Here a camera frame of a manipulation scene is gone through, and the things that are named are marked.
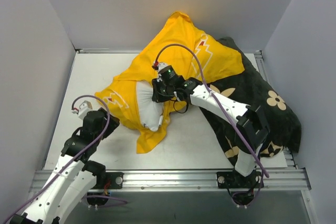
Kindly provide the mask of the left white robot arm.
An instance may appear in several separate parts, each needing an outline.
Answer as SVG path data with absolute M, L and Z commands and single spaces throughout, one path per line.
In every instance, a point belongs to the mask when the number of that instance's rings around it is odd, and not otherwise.
M 119 125 L 119 119 L 103 108 L 88 112 L 65 141 L 43 188 L 7 223 L 64 223 L 90 189 L 106 183 L 106 167 L 90 157 Z

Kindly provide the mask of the yellow printed pillowcase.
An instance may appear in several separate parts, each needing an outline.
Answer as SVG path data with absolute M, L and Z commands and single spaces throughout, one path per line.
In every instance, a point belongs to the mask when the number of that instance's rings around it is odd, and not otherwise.
M 95 95 L 109 107 L 111 114 L 121 123 L 140 132 L 137 139 L 138 154 L 153 150 L 166 136 L 170 113 L 181 110 L 185 102 L 168 101 L 159 115 L 163 123 L 155 132 L 140 121 L 140 103 L 136 98 L 136 83 L 151 84 L 157 73 L 155 61 L 165 62 L 184 79 L 190 77 L 207 83 L 242 73 L 245 68 L 237 50 L 223 46 L 212 36 L 196 28 L 190 17 L 174 12 L 156 37 L 133 59 L 130 66 L 114 76 L 112 83 Z

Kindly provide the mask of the white pillow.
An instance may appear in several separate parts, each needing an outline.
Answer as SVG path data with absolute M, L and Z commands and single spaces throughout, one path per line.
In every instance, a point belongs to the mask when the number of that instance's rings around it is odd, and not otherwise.
M 163 122 L 163 103 L 152 101 L 153 88 L 146 81 L 137 82 L 136 94 L 141 125 L 156 132 Z

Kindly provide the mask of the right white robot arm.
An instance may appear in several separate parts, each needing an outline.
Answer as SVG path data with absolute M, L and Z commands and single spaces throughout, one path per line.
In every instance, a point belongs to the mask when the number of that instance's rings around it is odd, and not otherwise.
M 195 78 L 185 80 L 166 63 L 158 63 L 153 69 L 157 72 L 157 77 L 152 80 L 154 102 L 185 102 L 187 106 L 197 106 L 213 113 L 233 127 L 238 135 L 235 144 L 239 149 L 233 173 L 237 186 L 244 187 L 250 183 L 256 166 L 266 173 L 259 153 L 270 127 L 260 106 L 234 101 L 212 91 Z

